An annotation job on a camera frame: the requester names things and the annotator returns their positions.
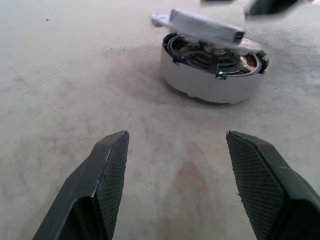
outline brushless motor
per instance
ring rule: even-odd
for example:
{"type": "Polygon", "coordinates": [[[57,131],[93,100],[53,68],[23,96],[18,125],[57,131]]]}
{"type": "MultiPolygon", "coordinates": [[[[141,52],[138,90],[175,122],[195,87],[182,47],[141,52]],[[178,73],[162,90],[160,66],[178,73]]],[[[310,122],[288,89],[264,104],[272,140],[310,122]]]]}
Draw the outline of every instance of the brushless motor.
{"type": "Polygon", "coordinates": [[[172,88],[207,102],[234,104],[251,97],[270,59],[239,27],[184,10],[153,14],[170,30],[162,43],[161,74],[172,88]]]}

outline white plastic part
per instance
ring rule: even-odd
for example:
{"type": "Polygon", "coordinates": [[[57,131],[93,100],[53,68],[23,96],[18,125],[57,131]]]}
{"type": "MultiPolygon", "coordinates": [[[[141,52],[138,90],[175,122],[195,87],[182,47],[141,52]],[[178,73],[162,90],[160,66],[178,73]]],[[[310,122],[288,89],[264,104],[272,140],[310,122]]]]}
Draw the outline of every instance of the white plastic part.
{"type": "Polygon", "coordinates": [[[163,26],[171,32],[219,47],[245,53],[257,53],[262,50],[258,43],[243,38],[245,32],[241,28],[185,10],[173,9],[170,15],[154,13],[151,21],[155,27],[163,26]]]}
{"type": "Polygon", "coordinates": [[[215,74],[173,62],[164,45],[161,50],[161,75],[172,88],[207,102],[235,104],[250,98],[259,87],[264,75],[228,76],[215,74]]]}

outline concrete floor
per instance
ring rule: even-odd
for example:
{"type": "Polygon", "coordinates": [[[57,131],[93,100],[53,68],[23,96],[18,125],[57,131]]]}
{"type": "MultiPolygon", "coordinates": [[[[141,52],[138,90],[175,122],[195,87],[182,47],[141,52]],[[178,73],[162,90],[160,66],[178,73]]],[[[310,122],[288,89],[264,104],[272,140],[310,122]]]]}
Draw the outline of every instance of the concrete floor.
{"type": "Polygon", "coordinates": [[[66,177],[120,130],[130,145],[115,240],[254,240],[227,130],[272,142],[320,193],[320,7],[245,24],[244,4],[2,1],[0,239],[31,239],[66,177]],[[265,45],[273,66],[255,97],[211,106],[166,89],[166,30],[149,16],[172,8],[238,24],[265,45]]]}

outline gray floor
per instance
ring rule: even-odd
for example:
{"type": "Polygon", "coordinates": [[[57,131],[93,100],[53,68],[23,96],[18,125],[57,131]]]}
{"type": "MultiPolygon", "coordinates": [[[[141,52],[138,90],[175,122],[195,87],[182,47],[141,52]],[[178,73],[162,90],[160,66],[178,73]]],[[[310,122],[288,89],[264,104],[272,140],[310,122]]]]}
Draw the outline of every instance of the gray floor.
{"type": "Polygon", "coordinates": [[[115,240],[254,240],[227,130],[272,142],[320,193],[320,7],[246,25],[244,4],[2,1],[0,239],[31,239],[66,177],[120,130],[130,145],[115,240]],[[166,30],[149,16],[172,8],[236,23],[265,45],[273,65],[254,98],[209,106],[166,89],[166,30]]]}

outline black object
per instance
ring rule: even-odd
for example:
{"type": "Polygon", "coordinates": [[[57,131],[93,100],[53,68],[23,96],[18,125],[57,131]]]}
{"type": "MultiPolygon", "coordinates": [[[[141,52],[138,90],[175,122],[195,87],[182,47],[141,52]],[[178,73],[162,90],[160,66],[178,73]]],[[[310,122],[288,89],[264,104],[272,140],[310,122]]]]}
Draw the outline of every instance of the black object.
{"type": "Polygon", "coordinates": [[[124,187],[129,133],[106,136],[67,178],[33,240],[111,240],[124,187]]]}
{"type": "MultiPolygon", "coordinates": [[[[234,0],[201,0],[202,3],[229,2],[234,0]]],[[[299,0],[255,0],[248,11],[245,12],[246,17],[267,16],[281,14],[291,9],[299,0]]]]}
{"type": "Polygon", "coordinates": [[[236,185],[258,240],[320,239],[320,197],[273,145],[229,131],[236,185]]]}

